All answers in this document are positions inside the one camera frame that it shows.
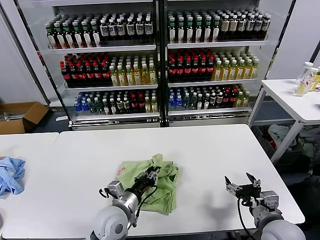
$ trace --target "bottle label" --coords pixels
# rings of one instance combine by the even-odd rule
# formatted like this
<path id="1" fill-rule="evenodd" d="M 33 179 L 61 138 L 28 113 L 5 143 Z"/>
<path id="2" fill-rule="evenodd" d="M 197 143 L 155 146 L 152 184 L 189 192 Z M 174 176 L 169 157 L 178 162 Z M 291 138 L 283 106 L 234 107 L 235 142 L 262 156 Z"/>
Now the bottle label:
<path id="1" fill-rule="evenodd" d="M 176 31 L 174 29 L 171 29 L 169 32 L 170 35 L 170 43 L 174 44 L 175 43 L 175 36 L 176 36 Z"/>
<path id="2" fill-rule="evenodd" d="M 123 36 L 126 34 L 126 31 L 125 31 L 125 26 L 122 24 L 122 25 L 117 25 L 116 26 L 116 29 L 118 31 L 118 35 L 119 36 Z"/>
<path id="3" fill-rule="evenodd" d="M 201 28 L 198 28 L 195 30 L 195 42 L 200 43 L 200 38 L 201 38 Z"/>
<path id="4" fill-rule="evenodd" d="M 219 28 L 213 29 L 212 42 L 218 41 Z"/>
<path id="5" fill-rule="evenodd" d="M 204 109 L 208 109 L 208 107 L 209 107 L 209 102 L 206 101 L 206 102 L 204 103 Z"/>
<path id="6" fill-rule="evenodd" d="M 91 48 L 92 47 L 92 43 L 91 43 L 91 39 L 90 39 L 89 33 L 85 33 L 85 34 L 83 34 L 83 36 L 84 36 L 84 40 L 85 40 L 86 46 L 88 48 Z"/>
<path id="7" fill-rule="evenodd" d="M 101 36 L 108 37 L 109 36 L 109 27 L 108 26 L 100 26 Z"/>
<path id="8" fill-rule="evenodd" d="M 227 80 L 228 72 L 229 72 L 228 69 L 224 69 L 224 70 L 223 70 L 222 80 Z"/>
<path id="9" fill-rule="evenodd" d="M 153 27 L 152 27 L 152 23 L 145 23 L 144 24 L 144 30 L 145 30 L 145 34 L 147 35 L 151 35 L 154 33 Z"/>
<path id="10" fill-rule="evenodd" d="M 65 43 L 64 37 L 62 35 L 58 35 L 57 36 L 59 43 L 61 45 L 61 48 L 66 49 L 67 48 L 67 44 Z"/>
<path id="11" fill-rule="evenodd" d="M 215 75 L 214 75 L 214 80 L 215 80 L 215 81 L 218 81 L 218 80 L 219 80 L 220 73 L 221 73 L 221 70 L 216 70 L 216 71 L 215 71 Z"/>
<path id="12" fill-rule="evenodd" d="M 204 42 L 205 42 L 205 43 L 208 43 L 208 42 L 209 42 L 210 32 L 211 32 L 211 29 L 210 29 L 210 28 L 207 28 L 207 29 L 204 31 Z"/>
<path id="13" fill-rule="evenodd" d="M 255 20 L 254 24 L 254 30 L 255 31 L 260 31 L 262 26 L 262 20 Z"/>
<path id="14" fill-rule="evenodd" d="M 234 80 L 235 79 L 235 69 L 230 70 L 230 75 L 229 75 L 229 80 Z"/>
<path id="15" fill-rule="evenodd" d="M 134 81 L 132 79 L 132 75 L 131 74 L 127 74 L 126 78 L 128 79 L 129 86 L 132 86 L 134 84 Z"/>
<path id="16" fill-rule="evenodd" d="M 136 24 L 135 27 L 136 27 L 136 34 L 138 34 L 138 35 L 143 35 L 143 34 L 145 34 L 145 26 L 144 26 L 143 23 L 141 23 L 141 24 Z"/>
<path id="17" fill-rule="evenodd" d="M 234 32 L 237 30 L 238 21 L 231 21 L 229 24 L 229 31 Z"/>
<path id="18" fill-rule="evenodd" d="M 55 38 L 51 35 L 48 36 L 48 40 L 49 40 L 49 43 L 51 45 L 51 48 L 52 49 L 57 49 L 57 44 L 56 44 L 56 41 L 55 41 Z"/>
<path id="19" fill-rule="evenodd" d="M 113 86 L 118 86 L 118 82 L 117 82 L 117 77 L 116 76 L 111 76 L 111 81 L 112 81 L 112 85 Z"/>
<path id="20" fill-rule="evenodd" d="M 134 24 L 127 24 L 126 25 L 126 30 L 127 30 L 129 35 L 135 35 L 135 33 L 136 33 Z"/>
<path id="21" fill-rule="evenodd" d="M 186 31 L 186 42 L 187 43 L 191 43 L 193 32 L 194 32 L 193 29 L 188 29 Z"/>
<path id="22" fill-rule="evenodd" d="M 238 73 L 236 75 L 236 79 L 241 79 L 242 73 L 244 72 L 244 70 L 242 68 L 239 68 Z"/>
<path id="23" fill-rule="evenodd" d="M 222 21 L 221 23 L 221 31 L 226 32 L 229 29 L 229 21 Z"/>
<path id="24" fill-rule="evenodd" d="M 182 44 L 184 42 L 184 30 L 179 29 L 178 31 L 178 44 Z"/>
<path id="25" fill-rule="evenodd" d="M 74 37 L 75 37 L 76 43 L 78 44 L 79 48 L 83 48 L 84 44 L 82 42 L 80 34 L 77 33 L 74 35 Z"/>
<path id="26" fill-rule="evenodd" d="M 117 31 L 116 31 L 116 25 L 109 25 L 109 32 L 110 32 L 110 36 L 116 36 L 117 35 Z"/>
<path id="27" fill-rule="evenodd" d="M 156 74 L 154 72 L 150 73 L 150 80 L 152 84 L 157 84 Z"/>
<path id="28" fill-rule="evenodd" d="M 71 35 L 70 35 L 70 34 L 66 34 L 66 35 L 65 35 L 65 38 L 66 38 L 66 40 L 67 40 L 70 48 L 71 48 L 71 49 L 74 49 L 74 48 L 75 48 L 75 44 L 74 44 L 74 41 L 73 41 Z"/>
<path id="29" fill-rule="evenodd" d="M 95 45 L 96 45 L 97 47 L 101 47 L 101 41 L 100 41 L 100 36 L 99 36 L 99 34 L 95 32 L 95 33 L 93 34 L 93 38 L 94 38 L 94 41 L 95 41 Z"/>

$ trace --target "juice bottle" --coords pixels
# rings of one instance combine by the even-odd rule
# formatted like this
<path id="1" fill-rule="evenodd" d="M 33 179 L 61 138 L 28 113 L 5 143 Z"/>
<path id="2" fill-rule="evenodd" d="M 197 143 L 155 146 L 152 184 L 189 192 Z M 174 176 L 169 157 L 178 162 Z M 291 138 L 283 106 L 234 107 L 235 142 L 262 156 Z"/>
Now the juice bottle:
<path id="1" fill-rule="evenodd" d="M 244 72 L 245 60 L 240 59 L 239 64 L 235 67 L 234 79 L 242 79 L 242 73 Z"/>
<path id="2" fill-rule="evenodd" d="M 237 60 L 232 60 L 231 65 L 229 66 L 227 80 L 235 79 L 236 66 L 237 66 Z"/>
<path id="3" fill-rule="evenodd" d="M 216 66 L 215 66 L 215 68 L 213 70 L 212 80 L 213 81 L 219 81 L 220 73 L 221 73 L 221 61 L 218 60 L 218 61 L 216 61 Z"/>
<path id="4" fill-rule="evenodd" d="M 252 60 L 248 59 L 247 62 L 246 62 L 245 67 L 243 68 L 243 73 L 242 73 L 242 76 L 241 76 L 242 79 L 249 79 L 249 74 L 250 74 L 250 71 L 251 71 L 251 63 L 252 63 Z"/>
<path id="5" fill-rule="evenodd" d="M 147 69 L 147 64 L 142 64 L 142 85 L 151 84 L 150 82 L 150 75 Z"/>
<path id="6" fill-rule="evenodd" d="M 220 81 L 227 80 L 229 73 L 229 60 L 225 60 L 223 66 L 221 67 Z"/>
<path id="7" fill-rule="evenodd" d="M 249 79 L 257 78 L 258 64 L 259 64 L 259 59 L 258 58 L 254 59 L 253 65 L 251 66 L 251 70 L 249 73 Z"/>

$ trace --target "black cable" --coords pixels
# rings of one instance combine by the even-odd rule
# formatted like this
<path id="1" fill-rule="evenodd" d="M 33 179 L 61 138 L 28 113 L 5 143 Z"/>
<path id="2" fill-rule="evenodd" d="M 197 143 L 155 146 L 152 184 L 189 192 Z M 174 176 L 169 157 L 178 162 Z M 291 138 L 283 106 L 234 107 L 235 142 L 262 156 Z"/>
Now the black cable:
<path id="1" fill-rule="evenodd" d="M 140 215 L 140 210 L 141 210 L 142 204 L 144 204 L 145 201 L 146 201 L 149 197 L 151 197 L 152 194 L 154 194 L 154 193 L 157 191 L 158 186 L 157 186 L 157 185 L 152 185 L 152 186 L 150 186 L 150 188 L 155 188 L 155 189 L 154 189 L 148 196 L 146 196 L 146 197 L 141 201 L 140 206 L 138 207 L 138 211 L 136 212 L 136 215 L 135 215 L 137 218 L 138 218 L 139 215 Z"/>
<path id="2" fill-rule="evenodd" d="M 238 206 L 238 213 L 239 213 L 240 222 L 241 222 L 241 224 L 242 224 L 242 227 L 243 227 L 244 231 L 246 232 L 246 234 L 247 234 L 251 239 L 256 240 L 256 239 L 251 235 L 251 233 L 248 231 L 248 229 L 246 228 L 246 226 L 245 226 L 245 224 L 244 224 L 244 221 L 242 220 L 241 211 L 240 211 L 240 198 L 238 198 L 237 206 Z"/>

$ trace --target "refrigerated display shelf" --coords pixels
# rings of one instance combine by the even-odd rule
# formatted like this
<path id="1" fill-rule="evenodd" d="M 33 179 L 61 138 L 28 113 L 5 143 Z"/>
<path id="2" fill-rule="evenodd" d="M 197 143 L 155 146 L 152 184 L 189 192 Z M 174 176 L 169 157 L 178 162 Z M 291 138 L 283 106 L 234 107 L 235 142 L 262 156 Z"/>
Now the refrigerated display shelf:
<path id="1" fill-rule="evenodd" d="M 153 0 L 33 0 L 35 7 L 56 7 L 70 5 L 90 4 L 127 4 L 127 3 L 152 3 Z"/>
<path id="2" fill-rule="evenodd" d="M 220 48 L 220 47 L 247 47 L 264 46 L 268 40 L 262 41 L 216 41 L 216 42 L 190 42 L 190 43 L 169 43 L 168 49 L 195 49 L 195 48 Z"/>
<path id="3" fill-rule="evenodd" d="M 128 46 L 101 46 L 83 48 L 50 49 L 51 54 L 81 54 L 81 53 L 101 53 L 101 52 L 126 52 L 126 51 L 150 51 L 157 46 L 151 45 L 128 45 Z"/>
<path id="4" fill-rule="evenodd" d="M 194 82 L 175 82 L 168 83 L 169 88 L 179 87 L 193 87 L 193 86 L 210 86 L 210 85 L 224 85 L 224 84 L 248 84 L 255 83 L 258 80 L 252 79 L 238 79 L 238 80 L 223 80 L 223 81 L 194 81 Z"/>

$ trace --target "beverage bottle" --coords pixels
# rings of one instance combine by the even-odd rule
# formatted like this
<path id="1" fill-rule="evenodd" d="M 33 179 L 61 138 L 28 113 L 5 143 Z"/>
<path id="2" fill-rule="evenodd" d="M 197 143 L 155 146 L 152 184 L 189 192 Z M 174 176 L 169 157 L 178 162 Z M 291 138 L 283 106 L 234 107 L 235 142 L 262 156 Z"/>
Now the beverage bottle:
<path id="1" fill-rule="evenodd" d="M 115 103 L 115 100 L 113 98 L 110 98 L 110 109 L 111 109 L 110 114 L 112 114 L 112 115 L 116 115 L 117 114 L 116 103 Z"/>
<path id="2" fill-rule="evenodd" d="M 97 81 L 101 81 L 102 80 L 102 72 L 99 69 L 99 66 L 97 64 L 97 62 L 93 63 L 93 72 L 94 72 L 94 77 Z"/>
<path id="3" fill-rule="evenodd" d="M 203 101 L 203 109 L 208 109 L 210 104 L 210 94 L 206 93 L 205 94 L 205 99 Z"/>
<path id="4" fill-rule="evenodd" d="M 194 42 L 200 43 L 201 41 L 201 34 L 202 34 L 202 26 L 201 26 L 202 16 L 196 17 L 196 27 L 195 27 L 195 35 L 194 35 Z"/>
<path id="5" fill-rule="evenodd" d="M 169 112 L 172 112 L 176 108 L 176 102 L 173 95 L 169 96 Z"/>
<path id="6" fill-rule="evenodd" d="M 220 81 L 227 80 L 229 73 L 229 60 L 225 60 L 223 66 L 221 67 L 221 73 L 220 73 Z"/>
<path id="7" fill-rule="evenodd" d="M 216 66 L 213 70 L 212 74 L 212 80 L 213 81 L 219 81 L 220 80 L 220 74 L 221 74 L 221 61 L 216 61 Z"/>
<path id="8" fill-rule="evenodd" d="M 189 109 L 189 104 L 190 104 L 190 97 L 189 97 L 189 93 L 186 92 L 183 98 L 183 102 L 182 102 L 182 110 L 186 111 Z"/>
<path id="9" fill-rule="evenodd" d="M 250 71 L 251 71 L 251 63 L 252 63 L 252 60 L 248 59 L 247 62 L 246 62 L 245 67 L 243 67 L 243 73 L 242 73 L 242 76 L 241 76 L 242 79 L 249 79 L 249 74 L 250 74 Z"/>
<path id="10" fill-rule="evenodd" d="M 229 73 L 227 76 L 228 80 L 235 80 L 236 65 L 237 65 L 237 60 L 232 60 L 231 65 L 229 66 Z"/>
<path id="11" fill-rule="evenodd" d="M 107 99 L 102 99 L 102 103 L 103 103 L 103 110 L 104 110 L 104 113 L 105 115 L 109 115 L 109 106 L 108 106 L 108 101 Z"/>
<path id="12" fill-rule="evenodd" d="M 120 86 L 120 81 L 118 78 L 118 75 L 116 74 L 115 67 L 113 65 L 110 66 L 110 76 L 111 76 L 111 81 L 112 85 L 115 86 Z"/>
<path id="13" fill-rule="evenodd" d="M 233 103 L 233 107 L 234 108 L 240 108 L 241 107 L 241 103 L 243 101 L 244 95 L 242 91 L 239 91 L 239 95 L 236 98 L 235 102 Z"/>
<path id="14" fill-rule="evenodd" d="M 242 73 L 244 71 L 245 60 L 241 59 L 239 65 L 235 67 L 234 79 L 242 79 Z"/>
<path id="15" fill-rule="evenodd" d="M 205 17 L 205 26 L 204 26 L 204 34 L 203 34 L 203 41 L 208 43 L 211 37 L 211 16 Z"/>
<path id="16" fill-rule="evenodd" d="M 193 17 L 192 16 L 188 16 L 187 17 L 187 27 L 185 29 L 185 41 L 187 43 L 191 43 L 193 40 L 193 34 L 194 34 L 194 28 L 192 27 L 192 23 L 193 23 Z"/>

